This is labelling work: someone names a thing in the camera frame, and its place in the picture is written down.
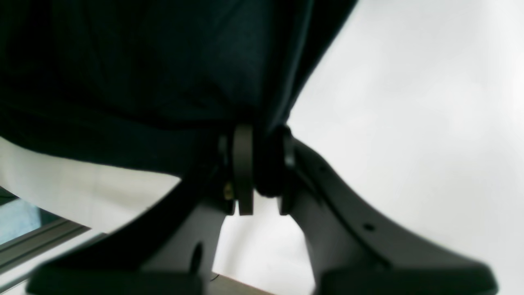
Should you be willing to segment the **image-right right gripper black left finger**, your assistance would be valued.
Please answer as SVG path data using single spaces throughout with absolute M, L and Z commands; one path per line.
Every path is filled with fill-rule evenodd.
M 253 127 L 221 136 L 162 200 L 118 231 L 39 266 L 31 295 L 202 295 L 221 226 L 254 211 Z

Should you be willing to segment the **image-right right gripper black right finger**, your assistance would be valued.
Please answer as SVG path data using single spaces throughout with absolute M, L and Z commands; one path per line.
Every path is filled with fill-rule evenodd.
M 384 216 L 288 127 L 273 132 L 281 215 L 305 237 L 316 295 L 495 295 L 490 267 Z

